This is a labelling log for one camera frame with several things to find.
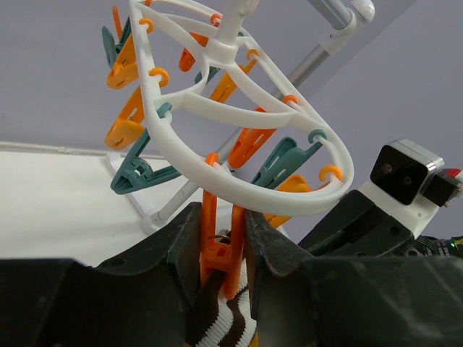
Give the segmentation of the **white round clip hanger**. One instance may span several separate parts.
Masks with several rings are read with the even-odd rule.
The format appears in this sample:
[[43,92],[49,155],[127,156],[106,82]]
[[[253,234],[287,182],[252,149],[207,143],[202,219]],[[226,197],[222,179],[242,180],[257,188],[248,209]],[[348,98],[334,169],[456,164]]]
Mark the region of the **white round clip hanger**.
[[[205,17],[160,13],[149,1],[131,1],[131,32],[112,64],[107,85],[115,90],[131,82],[140,86],[145,118],[142,125],[156,141],[161,154],[181,175],[223,200],[261,213],[292,217],[313,215],[335,204],[350,187],[354,166],[339,136],[302,96],[283,72],[242,26],[256,1],[230,1],[223,14],[196,1],[177,6]],[[163,94],[168,72],[158,67],[149,35],[159,29],[183,46],[201,67],[193,86]],[[327,148],[332,171],[323,170],[323,187],[314,192],[280,192],[260,187],[208,164],[189,148],[171,127],[171,113],[184,109],[207,119],[236,127],[269,130],[285,126],[306,132],[311,145]]]

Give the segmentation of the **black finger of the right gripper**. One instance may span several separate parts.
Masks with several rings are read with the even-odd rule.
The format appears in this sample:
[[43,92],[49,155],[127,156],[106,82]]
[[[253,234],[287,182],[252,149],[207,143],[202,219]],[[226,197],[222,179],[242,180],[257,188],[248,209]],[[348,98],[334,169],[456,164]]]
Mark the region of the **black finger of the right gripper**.
[[380,257],[412,245],[413,233],[358,190],[344,195],[298,246],[316,257]]

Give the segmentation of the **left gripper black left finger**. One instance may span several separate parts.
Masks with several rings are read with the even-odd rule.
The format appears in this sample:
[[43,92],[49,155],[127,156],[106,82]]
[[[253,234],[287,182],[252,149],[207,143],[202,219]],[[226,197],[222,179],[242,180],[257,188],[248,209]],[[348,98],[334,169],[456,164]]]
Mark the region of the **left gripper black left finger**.
[[201,205],[99,266],[1,261],[3,346],[183,346],[198,287]]

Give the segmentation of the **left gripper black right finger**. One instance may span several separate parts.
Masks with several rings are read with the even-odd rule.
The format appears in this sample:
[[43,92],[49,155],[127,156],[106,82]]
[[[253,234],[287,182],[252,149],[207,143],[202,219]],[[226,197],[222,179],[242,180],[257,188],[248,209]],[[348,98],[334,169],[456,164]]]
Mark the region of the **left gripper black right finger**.
[[261,346],[460,346],[458,257],[314,257],[245,213]]

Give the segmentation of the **mustard brown striped sock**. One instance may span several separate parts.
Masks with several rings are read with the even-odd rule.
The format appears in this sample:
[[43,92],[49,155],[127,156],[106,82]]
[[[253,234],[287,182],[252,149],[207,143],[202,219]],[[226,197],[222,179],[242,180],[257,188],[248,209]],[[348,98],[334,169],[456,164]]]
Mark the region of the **mustard brown striped sock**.
[[214,272],[197,293],[187,318],[186,346],[258,346],[257,322],[250,314],[246,262],[242,262],[239,285],[232,300],[221,287],[225,274]]

